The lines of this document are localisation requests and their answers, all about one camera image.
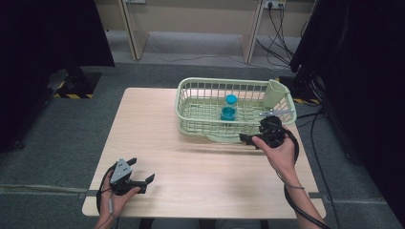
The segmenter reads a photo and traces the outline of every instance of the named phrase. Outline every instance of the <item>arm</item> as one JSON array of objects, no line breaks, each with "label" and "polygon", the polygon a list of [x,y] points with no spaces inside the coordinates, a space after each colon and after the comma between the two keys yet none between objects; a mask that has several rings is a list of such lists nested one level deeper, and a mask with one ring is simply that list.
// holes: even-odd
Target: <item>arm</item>
[{"label": "arm", "polygon": [[[262,149],[270,162],[271,167],[280,175],[281,179],[287,187],[288,193],[292,201],[304,212],[313,218],[325,223],[313,203],[310,201],[307,193],[303,189],[294,187],[302,187],[300,180],[295,172],[294,161],[294,143],[286,136],[283,145],[272,149],[266,145],[259,137],[254,136],[253,142]],[[318,228],[315,224],[295,213],[298,219],[300,228]]]},{"label": "arm", "polygon": [[110,178],[112,174],[113,171],[110,171],[107,178],[104,180],[100,202],[100,216],[95,226],[96,229],[110,228],[116,218],[118,218],[124,210],[125,204],[128,200],[140,190],[140,188],[137,187],[131,189],[127,194],[122,196],[113,194],[110,187]]}]

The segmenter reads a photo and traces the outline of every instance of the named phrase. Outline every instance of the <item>gray carpet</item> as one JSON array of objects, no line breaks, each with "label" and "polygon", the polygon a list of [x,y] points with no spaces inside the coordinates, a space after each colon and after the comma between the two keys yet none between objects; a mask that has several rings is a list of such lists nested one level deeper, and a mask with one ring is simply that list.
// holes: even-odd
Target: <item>gray carpet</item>
[{"label": "gray carpet", "polygon": [[[94,97],[52,99],[27,132],[26,147],[0,154],[0,228],[92,228],[96,219],[81,213],[83,192],[92,181],[126,88],[177,88],[186,77],[269,80],[293,75],[289,71],[256,68],[146,64],[117,64],[115,68],[88,67],[83,70],[102,73]],[[63,76],[63,73],[53,75],[54,85]],[[320,109],[305,104],[296,104],[296,108],[298,115],[316,113]],[[312,121],[312,117],[300,118],[296,124],[301,126],[308,121]],[[324,197],[326,221],[332,228],[337,228],[311,146],[310,125],[299,127],[299,132]],[[313,140],[341,228],[401,228],[367,171],[346,159],[326,117],[316,120]],[[119,228],[137,228],[138,223],[137,219],[123,219]],[[268,224],[270,228],[297,228],[295,220],[275,219]]]}]

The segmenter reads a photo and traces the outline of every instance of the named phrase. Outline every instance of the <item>wire basket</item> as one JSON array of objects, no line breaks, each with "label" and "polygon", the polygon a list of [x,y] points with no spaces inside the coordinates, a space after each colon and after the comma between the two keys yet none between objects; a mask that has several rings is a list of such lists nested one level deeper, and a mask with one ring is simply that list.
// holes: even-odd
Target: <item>wire basket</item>
[{"label": "wire basket", "polygon": [[[234,121],[221,120],[228,94],[238,97]],[[266,117],[263,113],[268,111],[283,113],[277,115],[283,125],[295,122],[297,116],[288,88],[271,79],[186,78],[177,89],[175,107],[182,133],[216,142],[241,142],[239,134],[258,134],[260,120]]]}]

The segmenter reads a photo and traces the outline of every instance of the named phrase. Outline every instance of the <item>electrical socket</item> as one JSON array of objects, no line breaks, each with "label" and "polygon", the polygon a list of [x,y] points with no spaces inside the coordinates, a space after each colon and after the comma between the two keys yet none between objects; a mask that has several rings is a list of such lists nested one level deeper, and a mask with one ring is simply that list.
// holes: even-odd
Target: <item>electrical socket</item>
[{"label": "electrical socket", "polygon": [[273,6],[271,7],[272,10],[277,10],[280,9],[281,7],[283,7],[283,9],[286,8],[286,2],[287,0],[266,0],[265,1],[265,9],[268,9],[268,3],[271,2],[273,4]]}]

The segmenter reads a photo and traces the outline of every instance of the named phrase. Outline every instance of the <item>human hand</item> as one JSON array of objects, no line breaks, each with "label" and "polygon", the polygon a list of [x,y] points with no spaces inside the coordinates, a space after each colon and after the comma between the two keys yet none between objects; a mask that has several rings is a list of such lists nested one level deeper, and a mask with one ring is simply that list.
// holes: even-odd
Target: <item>human hand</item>
[{"label": "human hand", "polygon": [[[103,191],[101,192],[101,202],[100,202],[100,217],[96,224],[96,228],[104,228],[105,225],[108,225],[124,210],[124,207],[128,200],[132,198],[140,188],[136,187],[131,189],[128,193],[122,196],[117,196],[113,193],[110,186],[110,179],[113,174],[113,171],[110,171],[107,174],[107,178],[103,183]],[[110,199],[113,202],[113,212],[110,213]]]},{"label": "human hand", "polygon": [[270,162],[271,167],[273,167],[278,174],[283,177],[285,174],[291,172],[295,173],[294,143],[288,135],[286,135],[284,143],[277,148],[270,148],[257,136],[254,136],[252,140],[257,147],[265,152],[268,162]]}]

